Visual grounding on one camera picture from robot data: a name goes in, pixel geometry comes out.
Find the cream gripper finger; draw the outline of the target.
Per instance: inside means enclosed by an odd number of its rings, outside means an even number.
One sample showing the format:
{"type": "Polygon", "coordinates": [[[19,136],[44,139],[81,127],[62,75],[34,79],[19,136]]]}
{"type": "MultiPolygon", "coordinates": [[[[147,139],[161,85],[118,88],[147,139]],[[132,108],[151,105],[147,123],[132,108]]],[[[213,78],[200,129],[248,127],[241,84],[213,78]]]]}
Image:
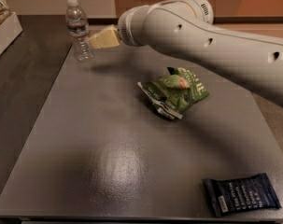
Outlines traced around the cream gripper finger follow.
{"type": "Polygon", "coordinates": [[[93,49],[100,49],[101,42],[97,35],[92,35],[89,37],[89,44],[93,49]]]}
{"type": "Polygon", "coordinates": [[[98,34],[98,39],[102,48],[116,47],[120,44],[120,37],[115,26],[110,25],[98,34]]]}

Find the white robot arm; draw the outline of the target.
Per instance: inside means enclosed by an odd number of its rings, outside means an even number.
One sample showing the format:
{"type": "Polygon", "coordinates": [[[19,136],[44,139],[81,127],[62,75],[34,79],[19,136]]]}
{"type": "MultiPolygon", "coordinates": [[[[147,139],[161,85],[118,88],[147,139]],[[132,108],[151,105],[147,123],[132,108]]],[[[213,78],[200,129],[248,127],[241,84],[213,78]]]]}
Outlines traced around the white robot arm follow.
{"type": "Polygon", "coordinates": [[[283,107],[283,38],[219,28],[207,0],[167,0],[125,11],[86,39],[93,49],[149,46],[197,63],[283,107]]]}

